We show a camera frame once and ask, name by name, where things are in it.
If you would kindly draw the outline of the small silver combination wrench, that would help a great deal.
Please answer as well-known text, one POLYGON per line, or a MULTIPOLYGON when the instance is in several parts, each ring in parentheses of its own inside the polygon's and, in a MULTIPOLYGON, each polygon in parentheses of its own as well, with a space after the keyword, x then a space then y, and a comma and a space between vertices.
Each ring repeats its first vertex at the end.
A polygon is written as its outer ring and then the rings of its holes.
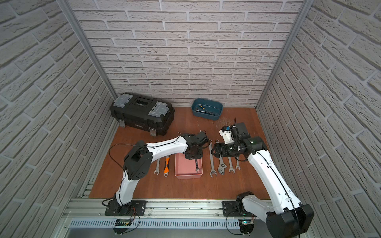
POLYGON ((241 170, 240 161, 236 159, 236 170, 241 170))

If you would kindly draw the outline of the pink plastic storage box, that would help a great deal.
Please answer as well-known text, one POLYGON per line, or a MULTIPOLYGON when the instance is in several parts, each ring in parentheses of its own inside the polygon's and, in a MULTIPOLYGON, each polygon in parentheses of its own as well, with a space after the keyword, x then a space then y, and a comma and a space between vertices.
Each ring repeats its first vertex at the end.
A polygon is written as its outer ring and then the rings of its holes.
POLYGON ((175 177, 178 179, 199 179, 202 174, 202 159, 198 159, 200 173, 195 171, 195 160, 188 160, 183 153, 177 153, 175 157, 175 177))

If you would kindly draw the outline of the medium silver combination wrench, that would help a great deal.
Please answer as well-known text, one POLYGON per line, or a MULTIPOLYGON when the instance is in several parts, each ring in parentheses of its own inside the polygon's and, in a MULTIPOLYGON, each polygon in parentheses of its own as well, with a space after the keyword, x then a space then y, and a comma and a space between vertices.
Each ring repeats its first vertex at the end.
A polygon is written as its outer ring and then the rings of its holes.
POLYGON ((229 161, 229 172, 230 173, 235 173, 235 169, 233 167, 233 163, 232 163, 231 157, 228 158, 228 161, 229 161))

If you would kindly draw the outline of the silver adjustable wrench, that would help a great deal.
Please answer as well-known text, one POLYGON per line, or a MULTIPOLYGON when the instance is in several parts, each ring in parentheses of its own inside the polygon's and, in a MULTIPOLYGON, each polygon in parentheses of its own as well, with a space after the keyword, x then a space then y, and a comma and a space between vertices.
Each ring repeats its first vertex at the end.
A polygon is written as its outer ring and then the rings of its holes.
POLYGON ((218 157, 219 159, 219 166, 218 166, 218 172, 221 174, 221 175, 224 175, 225 174, 225 169, 226 169, 226 164, 224 163, 223 161, 223 150, 222 150, 222 144, 221 142, 217 139, 215 141, 215 153, 216 153, 216 157, 218 157))

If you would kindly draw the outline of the large silver combination wrench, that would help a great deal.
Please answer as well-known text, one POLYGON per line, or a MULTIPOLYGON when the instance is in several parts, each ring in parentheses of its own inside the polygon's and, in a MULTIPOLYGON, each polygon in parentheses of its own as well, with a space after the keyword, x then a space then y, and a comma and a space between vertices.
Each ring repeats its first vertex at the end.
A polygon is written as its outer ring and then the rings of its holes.
POLYGON ((214 160, 213 160, 213 154, 211 152, 212 150, 212 142, 210 141, 209 142, 209 147, 208 147, 208 150, 209 150, 209 155, 210 155, 210 166, 211 166, 211 169, 210 169, 210 176, 213 178, 215 176, 217 176, 217 172, 216 170, 214 169, 214 160))

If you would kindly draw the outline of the silver end wrench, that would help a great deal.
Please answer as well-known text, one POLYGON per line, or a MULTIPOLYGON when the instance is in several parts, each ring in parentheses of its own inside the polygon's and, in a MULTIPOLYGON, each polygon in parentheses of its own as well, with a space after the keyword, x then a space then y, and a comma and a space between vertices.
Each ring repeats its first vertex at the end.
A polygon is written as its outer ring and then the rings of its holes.
POLYGON ((159 175, 160 174, 159 166, 160 166, 160 159, 157 159, 156 160, 156 167, 155 167, 155 170, 154 170, 154 174, 155 175, 159 175))

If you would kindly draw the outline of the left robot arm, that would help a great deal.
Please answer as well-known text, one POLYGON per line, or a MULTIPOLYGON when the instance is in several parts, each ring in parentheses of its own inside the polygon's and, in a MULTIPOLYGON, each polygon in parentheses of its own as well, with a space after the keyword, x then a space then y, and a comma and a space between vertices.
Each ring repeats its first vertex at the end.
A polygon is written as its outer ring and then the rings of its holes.
POLYGON ((209 139, 203 131, 198 134, 184 133, 157 143, 138 141, 124 158, 123 177, 115 194, 117 204, 124 206, 132 202, 138 182, 147 175, 151 163, 177 153, 184 154, 188 160, 201 159, 208 143, 209 139))

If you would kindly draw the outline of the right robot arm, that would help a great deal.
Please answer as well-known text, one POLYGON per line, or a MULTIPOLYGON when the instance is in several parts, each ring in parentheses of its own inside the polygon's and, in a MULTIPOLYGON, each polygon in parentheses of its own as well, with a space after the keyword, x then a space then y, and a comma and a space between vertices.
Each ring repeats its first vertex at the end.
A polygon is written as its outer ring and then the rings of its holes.
POLYGON ((315 215, 312 207, 303 204, 287 185, 260 137, 235 140, 229 144, 217 142, 211 153, 217 158, 243 154, 256 170, 272 202, 269 205, 252 192, 244 192, 225 209, 226 217, 252 214, 266 223, 274 238, 293 238, 308 231, 315 215))

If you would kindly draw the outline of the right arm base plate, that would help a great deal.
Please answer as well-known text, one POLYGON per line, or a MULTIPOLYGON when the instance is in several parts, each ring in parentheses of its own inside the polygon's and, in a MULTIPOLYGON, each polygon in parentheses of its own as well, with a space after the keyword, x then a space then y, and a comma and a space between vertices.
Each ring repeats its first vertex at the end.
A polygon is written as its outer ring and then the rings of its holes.
POLYGON ((225 217, 252 217, 253 213, 246 211, 243 204, 237 200, 222 201, 222 211, 225 217))

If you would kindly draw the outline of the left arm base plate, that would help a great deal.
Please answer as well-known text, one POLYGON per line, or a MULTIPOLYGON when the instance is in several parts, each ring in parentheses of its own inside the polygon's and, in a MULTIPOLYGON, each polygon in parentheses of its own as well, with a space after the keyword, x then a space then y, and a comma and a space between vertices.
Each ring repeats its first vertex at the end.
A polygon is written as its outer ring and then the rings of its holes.
POLYGON ((143 216, 146 204, 146 200, 132 200, 126 205, 120 205, 116 199, 113 199, 106 206, 105 216, 132 216, 134 214, 143 216))

